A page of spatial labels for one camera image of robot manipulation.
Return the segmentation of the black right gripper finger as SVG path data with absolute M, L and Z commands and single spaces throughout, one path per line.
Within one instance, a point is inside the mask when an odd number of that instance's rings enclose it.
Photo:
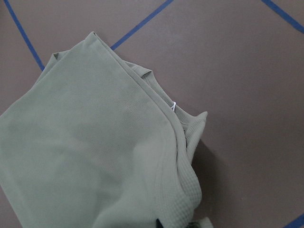
M 162 224 L 158 219 L 156 220 L 156 228 L 162 228 Z

